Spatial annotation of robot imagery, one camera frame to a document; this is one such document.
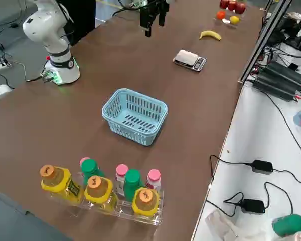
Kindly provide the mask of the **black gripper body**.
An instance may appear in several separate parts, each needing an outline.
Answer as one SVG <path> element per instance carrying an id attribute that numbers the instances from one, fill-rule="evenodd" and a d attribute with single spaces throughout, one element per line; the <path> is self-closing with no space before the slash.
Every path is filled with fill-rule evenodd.
<path id="1" fill-rule="evenodd" d="M 143 4 L 140 7 L 140 10 L 149 10 L 151 13 L 155 13 L 155 12 L 167 13 L 170 10 L 170 4 L 165 0 L 146 1 L 146 4 Z"/>

